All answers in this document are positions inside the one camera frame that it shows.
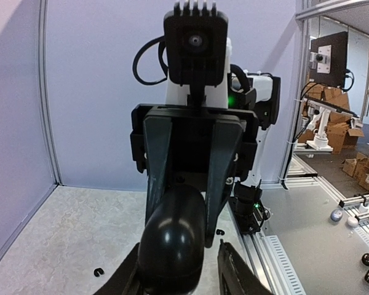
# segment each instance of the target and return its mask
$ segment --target aluminum frame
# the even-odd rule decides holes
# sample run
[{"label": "aluminum frame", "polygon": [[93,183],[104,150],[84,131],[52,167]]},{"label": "aluminum frame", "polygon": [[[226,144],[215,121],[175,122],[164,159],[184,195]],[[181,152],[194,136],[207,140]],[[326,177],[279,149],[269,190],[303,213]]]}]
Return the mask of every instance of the aluminum frame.
[{"label": "aluminum frame", "polygon": [[323,14],[351,9],[364,5],[369,5],[369,0],[330,0],[298,12],[295,15],[295,19],[307,20],[309,18],[318,17]]},{"label": "aluminum frame", "polygon": [[47,74],[46,74],[46,21],[47,21],[47,0],[40,1],[39,21],[38,21],[38,79],[40,96],[40,117],[44,142],[48,153],[49,165],[55,184],[62,184],[59,164],[55,151],[52,125],[50,123],[49,102],[47,94]]}]

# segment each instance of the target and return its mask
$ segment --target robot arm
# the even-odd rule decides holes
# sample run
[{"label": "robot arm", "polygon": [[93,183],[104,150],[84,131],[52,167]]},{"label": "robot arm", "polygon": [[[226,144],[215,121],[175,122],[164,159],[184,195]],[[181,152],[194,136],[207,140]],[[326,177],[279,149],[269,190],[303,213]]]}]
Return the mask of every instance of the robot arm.
[{"label": "robot arm", "polygon": [[314,139],[308,140],[306,142],[310,147],[318,151],[331,152],[333,150],[333,148],[328,145],[328,138],[327,138],[327,133],[326,133],[328,119],[329,119],[331,112],[349,116],[351,118],[352,127],[356,128],[357,126],[359,126],[359,123],[358,123],[359,117],[354,112],[351,112],[347,109],[343,109],[339,106],[335,106],[326,101],[316,100],[313,98],[304,98],[304,103],[306,103],[309,109],[315,109],[315,108],[319,109],[319,113],[317,114],[315,112],[313,114],[312,120],[306,127],[309,130],[314,130],[315,125],[317,124],[318,121],[320,121],[320,126],[314,135]]},{"label": "robot arm", "polygon": [[[124,294],[191,294],[195,290],[204,248],[212,246],[219,214],[232,199],[234,179],[245,181],[255,163],[258,129],[267,130],[276,122],[280,79],[246,77],[230,65],[227,32],[227,16],[217,11],[215,3],[208,9],[207,1],[201,9],[197,1],[192,8],[186,1],[183,9],[178,2],[164,17],[164,37],[158,39],[159,57],[161,48],[167,49],[166,104],[140,104],[132,111],[133,160],[139,172],[148,172],[148,189],[141,241],[123,262],[130,261],[127,282],[137,289],[125,289]],[[240,91],[230,92],[231,69],[244,83]],[[247,81],[252,81],[253,88]],[[259,83],[265,84],[260,93],[270,96],[269,100],[256,102],[254,87]],[[229,93],[244,107],[230,106]],[[254,111],[245,108],[249,102],[255,103]],[[256,283],[250,289],[243,285],[252,274],[242,278],[238,267],[247,266],[227,243],[222,244],[221,292],[253,294]],[[108,283],[118,281],[113,278]],[[108,287],[117,289],[117,285]],[[259,286],[257,294],[269,292]]]}]

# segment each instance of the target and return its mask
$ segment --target wire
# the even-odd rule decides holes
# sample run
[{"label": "wire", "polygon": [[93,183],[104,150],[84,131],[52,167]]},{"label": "wire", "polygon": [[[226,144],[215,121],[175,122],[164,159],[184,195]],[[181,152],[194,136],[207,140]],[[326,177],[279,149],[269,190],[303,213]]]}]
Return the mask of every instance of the wire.
[{"label": "wire", "polygon": [[240,86],[242,87],[242,89],[244,90],[245,93],[250,91],[250,84],[248,82],[248,79],[246,77],[246,74],[243,72],[243,70],[234,64],[231,64],[231,72],[235,74],[235,76],[237,77]]},{"label": "wire", "polygon": [[[301,91],[301,98],[300,98],[300,101],[302,101],[303,100],[303,98],[305,97],[305,95],[306,94],[308,94],[309,92],[310,92],[310,90],[313,88],[313,87],[315,87],[316,85],[324,85],[325,86],[325,84],[323,84],[323,83],[315,83],[314,85],[312,85],[312,86],[310,86],[309,87],[309,89],[307,89],[304,93],[303,93],[303,91],[306,89],[306,87],[310,84],[310,83],[313,83],[313,82],[308,82],[303,88],[302,88],[302,91]],[[311,122],[311,120],[310,120],[310,118],[307,116],[307,119],[308,119],[308,121],[307,121],[307,123],[306,123],[306,125],[298,132],[298,134],[297,135],[295,135],[294,136],[294,138],[293,138],[293,140],[292,140],[292,143],[294,143],[296,140],[298,140],[298,138],[306,131],[306,128],[309,126],[309,124],[310,124],[310,122]],[[297,126],[298,126],[298,116],[296,117],[296,124],[295,124],[295,129],[294,130],[296,130],[296,128],[297,128]]]},{"label": "wire", "polygon": [[301,135],[306,131],[307,127],[309,126],[309,124],[311,122],[311,119],[308,116],[306,116],[305,118],[307,118],[307,122],[304,125],[304,127],[301,129],[301,131],[296,135],[294,141],[298,140],[301,137]]},{"label": "wire", "polygon": [[[150,48],[152,47],[153,45],[156,45],[158,43],[162,43],[164,42],[164,45],[160,45],[159,46],[159,62],[160,62],[160,65],[162,67],[162,70],[163,72],[165,73],[166,77],[163,78],[163,79],[160,79],[158,81],[154,81],[154,82],[146,82],[145,80],[143,80],[139,75],[138,75],[138,62],[140,61],[140,58],[142,57],[142,55]],[[155,38],[153,39],[152,41],[149,41],[148,43],[146,43],[139,51],[138,53],[135,55],[135,58],[134,58],[134,61],[133,61],[133,75],[134,77],[136,78],[136,80],[141,83],[142,85],[147,85],[147,86],[152,86],[152,85],[157,85],[157,84],[160,84],[161,82],[164,82],[167,80],[167,74],[166,72],[168,73],[168,67],[165,68],[163,67],[166,66],[166,64],[164,63],[163,59],[162,59],[162,53],[165,49],[165,39],[164,39],[164,36],[161,36],[161,37],[158,37],[158,38]]]},{"label": "wire", "polygon": [[[304,92],[304,90],[306,89],[306,87],[307,86],[309,86],[309,84],[310,83],[314,83],[314,82],[308,82],[308,83],[306,83],[306,85],[302,88],[302,91],[301,91],[301,98],[300,98],[300,101],[302,101],[303,100],[303,98],[305,97],[305,95],[306,94],[308,94],[309,93],[309,91],[313,88],[313,87],[315,87],[316,85],[324,85],[324,86],[326,86],[326,84],[324,84],[324,83],[314,83],[314,85],[312,85],[312,86],[310,86],[305,92]],[[301,109],[299,109],[298,110],[298,113],[297,113],[297,115],[296,115],[296,119],[295,119],[295,127],[294,127],[294,130],[296,130],[297,128],[298,128],[298,119],[299,119],[299,116],[300,116],[300,111],[301,111]],[[287,174],[287,171],[288,171],[288,169],[290,168],[290,163],[291,163],[291,159],[292,159],[292,157],[293,157],[293,150],[294,150],[294,143],[295,143],[295,141],[296,141],[296,135],[294,135],[294,137],[293,137],[293,139],[292,139],[292,142],[291,142],[291,145],[290,145],[290,153],[289,153],[289,156],[288,156],[288,161],[287,161],[287,164],[286,164],[286,166],[285,166],[285,170],[284,170],[284,175],[286,175]],[[285,183],[284,183],[284,179],[282,180],[282,186],[283,186],[283,188],[284,189],[288,189],[287,188],[287,186],[285,185]]]},{"label": "wire", "polygon": [[349,69],[347,69],[348,73],[346,75],[346,78],[350,78],[351,79],[351,85],[349,88],[347,89],[342,89],[344,92],[348,92],[351,90],[351,88],[354,86],[354,82],[355,82],[355,77],[354,77],[354,73],[352,71],[350,71]]},{"label": "wire", "polygon": [[163,54],[166,48],[165,41],[159,43],[159,63],[161,66],[162,71],[164,72],[165,76],[168,77],[168,66],[164,63]]},{"label": "wire", "polygon": [[259,200],[259,201],[258,201],[258,204],[260,205],[261,210],[263,211],[263,218],[262,218],[261,223],[260,223],[260,225],[259,225],[259,227],[260,227],[260,228],[262,228],[262,226],[264,225],[265,219],[266,219],[266,213],[265,213],[264,205],[263,205],[263,203],[261,202],[261,200]]}]

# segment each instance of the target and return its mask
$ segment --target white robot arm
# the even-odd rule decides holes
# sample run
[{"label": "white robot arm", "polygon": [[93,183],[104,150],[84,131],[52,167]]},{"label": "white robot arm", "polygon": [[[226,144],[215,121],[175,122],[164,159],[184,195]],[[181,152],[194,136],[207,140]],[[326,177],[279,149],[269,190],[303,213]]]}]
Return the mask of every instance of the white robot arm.
[{"label": "white robot arm", "polygon": [[[256,105],[257,103],[262,101],[269,101],[272,98],[272,90],[273,90],[273,81],[271,77],[261,76],[261,72],[257,75],[250,74],[247,70],[244,71],[248,77],[252,81],[252,86],[256,89]],[[269,132],[270,126],[267,128],[259,127],[257,134],[257,152],[256,157],[254,159],[253,170],[249,172],[248,179],[246,180],[246,184],[249,186],[259,186],[261,182],[261,160],[263,158],[263,151],[265,148],[266,138]]]},{"label": "white robot arm", "polygon": [[352,119],[352,127],[354,128],[358,126],[358,116],[354,114],[353,112],[350,112],[348,110],[342,109],[339,106],[335,106],[333,104],[320,101],[320,100],[313,100],[310,98],[304,98],[304,103],[309,106],[309,108],[318,108],[319,113],[314,113],[312,120],[307,125],[307,129],[314,130],[315,125],[317,121],[320,121],[320,126],[317,129],[317,132],[314,134],[313,140],[308,140],[306,144],[308,144],[310,147],[317,151],[326,151],[326,152],[332,152],[333,148],[328,145],[328,137],[326,133],[327,125],[328,125],[328,119],[331,114],[331,112],[336,112],[339,114],[344,114],[349,116]]}]

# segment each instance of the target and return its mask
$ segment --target speckled floor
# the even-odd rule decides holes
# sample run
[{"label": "speckled floor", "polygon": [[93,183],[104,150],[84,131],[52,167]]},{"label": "speckled floor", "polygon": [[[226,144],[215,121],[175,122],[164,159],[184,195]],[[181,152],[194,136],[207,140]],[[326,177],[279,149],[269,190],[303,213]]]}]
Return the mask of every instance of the speckled floor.
[{"label": "speckled floor", "polygon": [[[93,294],[139,242],[145,203],[143,192],[58,187],[0,262],[0,295]],[[244,257],[227,208],[217,228]],[[219,294],[218,247],[205,250],[195,294]]]}]

